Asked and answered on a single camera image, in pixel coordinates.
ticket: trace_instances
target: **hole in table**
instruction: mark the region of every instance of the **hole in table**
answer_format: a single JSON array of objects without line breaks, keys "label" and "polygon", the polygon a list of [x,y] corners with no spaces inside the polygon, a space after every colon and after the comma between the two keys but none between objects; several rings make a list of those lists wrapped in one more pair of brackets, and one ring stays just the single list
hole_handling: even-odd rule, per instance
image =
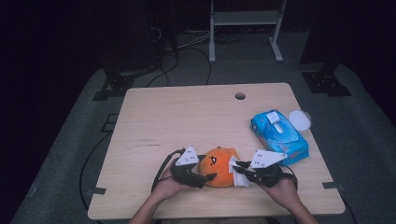
[{"label": "hole in table", "polygon": [[246,97],[246,95],[245,95],[244,93],[242,93],[242,92],[237,92],[237,93],[235,94],[235,98],[236,98],[237,100],[245,100],[245,98],[247,98],[247,97]]}]

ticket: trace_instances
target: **human hand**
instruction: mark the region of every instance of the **human hand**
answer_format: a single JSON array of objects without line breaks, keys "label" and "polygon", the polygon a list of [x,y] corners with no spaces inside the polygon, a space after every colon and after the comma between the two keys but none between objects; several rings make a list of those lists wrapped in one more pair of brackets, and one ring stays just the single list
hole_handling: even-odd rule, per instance
[{"label": "human hand", "polygon": [[190,189],[190,186],[187,185],[182,185],[179,184],[173,177],[172,173],[170,171],[170,167],[172,166],[173,163],[175,163],[176,160],[174,160],[171,165],[169,165],[164,171],[163,174],[160,178],[160,181],[157,183],[157,186],[155,187],[154,191],[152,191],[152,195],[156,196],[158,200],[166,200],[169,198],[174,197],[177,195],[179,192],[181,192],[183,189]]},{"label": "human hand", "polygon": [[289,178],[281,178],[277,184],[271,188],[258,184],[260,188],[265,190],[271,198],[279,205],[290,210],[295,205],[301,204],[300,197],[294,183]]}]

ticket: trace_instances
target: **table top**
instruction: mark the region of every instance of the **table top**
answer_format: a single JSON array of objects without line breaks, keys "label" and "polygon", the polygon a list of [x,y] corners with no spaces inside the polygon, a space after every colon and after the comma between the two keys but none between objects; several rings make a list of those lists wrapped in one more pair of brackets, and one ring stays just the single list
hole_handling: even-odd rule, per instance
[{"label": "table top", "polygon": [[[245,95],[238,100],[235,95]],[[177,149],[194,146],[198,155],[215,147],[234,147],[241,161],[263,148],[249,129],[254,115],[278,109],[287,116],[300,109],[287,83],[130,89],[125,95],[88,216],[130,218],[150,194],[163,160]],[[290,166],[299,195],[312,214],[341,214],[345,206],[312,133],[301,132],[310,157]],[[265,217],[288,215],[257,185],[188,189],[162,203],[155,218]]]}]

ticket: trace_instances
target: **white round object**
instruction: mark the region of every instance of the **white round object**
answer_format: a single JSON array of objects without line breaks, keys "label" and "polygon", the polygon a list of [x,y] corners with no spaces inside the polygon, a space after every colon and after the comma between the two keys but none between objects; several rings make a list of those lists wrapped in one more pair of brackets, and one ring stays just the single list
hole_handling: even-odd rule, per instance
[{"label": "white round object", "polygon": [[300,132],[308,130],[311,127],[311,119],[301,110],[291,111],[289,121]]}]

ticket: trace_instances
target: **blue wipes package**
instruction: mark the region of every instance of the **blue wipes package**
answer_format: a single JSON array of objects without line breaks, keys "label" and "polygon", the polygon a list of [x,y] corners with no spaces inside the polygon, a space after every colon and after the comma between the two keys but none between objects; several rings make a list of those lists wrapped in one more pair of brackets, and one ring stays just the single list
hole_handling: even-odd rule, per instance
[{"label": "blue wipes package", "polygon": [[309,157],[308,143],[278,110],[254,116],[250,128],[267,150],[288,155],[281,162],[283,165]]}]

